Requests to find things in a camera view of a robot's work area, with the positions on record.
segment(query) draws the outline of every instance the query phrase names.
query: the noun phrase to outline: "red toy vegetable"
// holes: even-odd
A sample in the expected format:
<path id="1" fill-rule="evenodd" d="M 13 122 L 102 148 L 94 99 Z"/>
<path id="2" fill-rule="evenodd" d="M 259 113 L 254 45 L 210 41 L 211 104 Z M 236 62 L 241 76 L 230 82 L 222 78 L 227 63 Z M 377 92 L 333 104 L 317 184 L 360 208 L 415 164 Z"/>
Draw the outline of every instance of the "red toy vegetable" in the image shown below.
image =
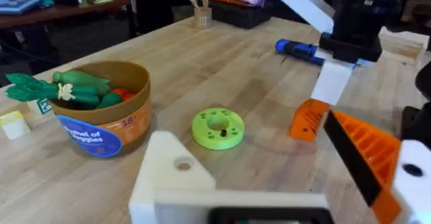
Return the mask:
<path id="1" fill-rule="evenodd" d="M 133 96 L 135 96 L 135 93 L 127 93 L 123 96 L 123 101 L 126 101 L 126 100 L 132 98 Z"/>
<path id="2" fill-rule="evenodd" d="M 129 90 L 127 90 L 127 89 L 113 89 L 111 92 L 119 94 L 121 97 L 124 97 L 124 95 L 129 93 Z"/>

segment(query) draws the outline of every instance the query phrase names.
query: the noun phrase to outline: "wooden table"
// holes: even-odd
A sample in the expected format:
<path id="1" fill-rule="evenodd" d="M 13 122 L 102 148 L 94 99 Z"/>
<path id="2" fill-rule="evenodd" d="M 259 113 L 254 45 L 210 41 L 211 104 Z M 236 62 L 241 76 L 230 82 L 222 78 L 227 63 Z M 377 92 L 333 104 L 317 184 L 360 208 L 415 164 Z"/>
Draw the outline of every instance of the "wooden table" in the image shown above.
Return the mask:
<path id="1" fill-rule="evenodd" d="M 316 43 L 319 33 L 275 18 L 253 30 L 218 22 L 196 30 L 191 23 L 183 20 L 57 70 L 103 59 L 139 63 L 151 75 L 152 130 L 173 132 L 218 188 L 323 192 L 337 223 L 374 223 L 325 132 L 313 143 L 287 134 L 319 67 L 274 53 L 274 44 L 280 38 Z M 414 65 L 383 57 L 372 68 L 355 70 L 337 108 L 396 133 L 402 108 L 424 102 L 414 85 L 417 72 Z M 0 133 L 0 223 L 130 223 L 127 203 L 145 144 L 123 157 L 90 157 L 76 149 L 52 113 L 30 113 L 4 90 L 0 114 L 20 109 L 32 133 L 12 142 Z M 191 138 L 194 115 L 218 106 L 237 112 L 246 124 L 243 142 L 227 151 L 204 149 Z"/>
<path id="2" fill-rule="evenodd" d="M 83 3 L 78 6 L 54 5 L 46 9 L 29 11 L 22 15 L 0 15 L 0 29 L 8 29 L 17 26 L 35 24 L 39 22 L 47 22 L 50 20 L 70 17 L 73 15 L 101 12 L 109 9 L 118 9 L 124 5 L 129 4 L 130 0 L 113 0 L 106 3 L 96 4 L 91 4 L 87 3 L 86 1 L 83 1 Z"/>

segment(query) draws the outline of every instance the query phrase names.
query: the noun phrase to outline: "green toy vegetable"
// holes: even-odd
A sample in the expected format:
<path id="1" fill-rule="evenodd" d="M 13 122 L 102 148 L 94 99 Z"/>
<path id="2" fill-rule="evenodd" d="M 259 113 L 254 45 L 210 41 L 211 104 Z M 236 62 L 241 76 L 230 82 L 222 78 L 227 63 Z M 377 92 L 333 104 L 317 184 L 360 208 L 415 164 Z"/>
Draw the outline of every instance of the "green toy vegetable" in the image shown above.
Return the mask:
<path id="1" fill-rule="evenodd" d="M 106 94 L 101 103 L 96 107 L 96 109 L 102 109 L 109 106 L 114 106 L 118 103 L 121 103 L 123 100 L 121 99 L 121 96 L 117 93 L 109 93 Z"/>
<path id="2" fill-rule="evenodd" d="M 54 72 L 53 82 L 71 83 L 75 86 L 95 86 L 98 89 L 99 96 L 104 96 L 110 91 L 109 79 L 101 79 L 88 73 L 70 70 L 67 72 Z"/>
<path id="3" fill-rule="evenodd" d="M 6 78 L 15 84 L 6 89 L 6 96 L 20 102 L 45 98 L 61 98 L 93 105 L 97 105 L 100 102 L 97 87 L 63 85 L 60 88 L 57 84 L 49 84 L 22 73 L 8 74 Z"/>

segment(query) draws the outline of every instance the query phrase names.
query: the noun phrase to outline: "blue screwdriver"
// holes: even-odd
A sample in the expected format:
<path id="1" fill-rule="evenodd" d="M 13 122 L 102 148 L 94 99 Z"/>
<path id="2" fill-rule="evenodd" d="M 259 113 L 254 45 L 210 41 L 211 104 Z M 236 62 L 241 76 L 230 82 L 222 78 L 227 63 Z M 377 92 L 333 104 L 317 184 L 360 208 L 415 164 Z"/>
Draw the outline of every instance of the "blue screwdriver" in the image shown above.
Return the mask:
<path id="1" fill-rule="evenodd" d="M 324 59 L 314 56 L 317 51 L 317 46 L 313 44 L 280 39 L 275 43 L 275 49 L 280 53 L 284 53 L 298 59 L 304 59 L 305 61 L 319 66 L 321 66 L 324 61 Z"/>

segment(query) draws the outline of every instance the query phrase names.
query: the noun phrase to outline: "green donut toy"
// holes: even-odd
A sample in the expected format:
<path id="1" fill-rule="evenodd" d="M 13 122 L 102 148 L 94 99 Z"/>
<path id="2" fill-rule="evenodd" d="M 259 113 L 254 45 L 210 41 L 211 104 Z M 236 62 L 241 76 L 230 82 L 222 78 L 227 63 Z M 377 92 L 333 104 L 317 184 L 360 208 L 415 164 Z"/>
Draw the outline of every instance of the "green donut toy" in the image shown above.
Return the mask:
<path id="1" fill-rule="evenodd" d="M 195 141 L 213 150 L 225 150 L 237 146 L 244 136 L 244 130 L 242 118 L 225 108 L 203 110 L 193 118 L 191 124 Z"/>

